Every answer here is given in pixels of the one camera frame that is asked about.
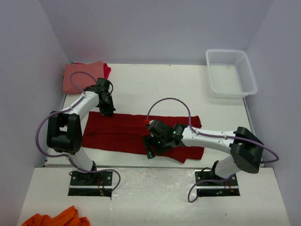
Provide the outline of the dark red t shirt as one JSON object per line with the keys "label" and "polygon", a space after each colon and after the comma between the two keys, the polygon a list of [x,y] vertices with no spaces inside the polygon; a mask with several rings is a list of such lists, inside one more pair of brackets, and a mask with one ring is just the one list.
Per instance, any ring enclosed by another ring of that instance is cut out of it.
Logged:
{"label": "dark red t shirt", "polygon": [[[90,112],[83,135],[83,147],[133,154],[146,154],[143,138],[149,135],[144,126],[146,115],[115,113],[113,117]],[[187,116],[150,116],[150,120],[160,120],[169,126],[188,125]],[[180,163],[187,159],[201,160],[203,147],[177,147],[166,153],[155,155],[170,157]]]}

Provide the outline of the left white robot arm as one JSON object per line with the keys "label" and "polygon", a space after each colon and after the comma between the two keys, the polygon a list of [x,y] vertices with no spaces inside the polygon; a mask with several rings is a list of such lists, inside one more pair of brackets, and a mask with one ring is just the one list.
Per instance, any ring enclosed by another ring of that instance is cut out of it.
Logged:
{"label": "left white robot arm", "polygon": [[95,108],[102,116],[112,117],[114,105],[111,93],[113,84],[99,78],[95,85],[83,90],[80,97],[59,113],[51,113],[48,119],[47,146],[57,153],[66,155],[72,166],[82,172],[81,179],[93,185],[97,179],[96,166],[85,153],[81,121]]}

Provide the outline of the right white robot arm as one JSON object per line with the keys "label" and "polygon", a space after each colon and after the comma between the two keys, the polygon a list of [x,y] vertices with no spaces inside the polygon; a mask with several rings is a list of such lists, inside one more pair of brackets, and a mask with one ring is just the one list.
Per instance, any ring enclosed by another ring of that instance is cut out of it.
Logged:
{"label": "right white robot arm", "polygon": [[228,154],[214,162],[208,180],[215,185],[240,171],[257,174],[263,153],[262,142],[248,129],[218,132],[198,129],[185,124],[173,127],[159,120],[146,125],[149,135],[143,138],[148,159],[164,154],[177,147],[203,147]]}

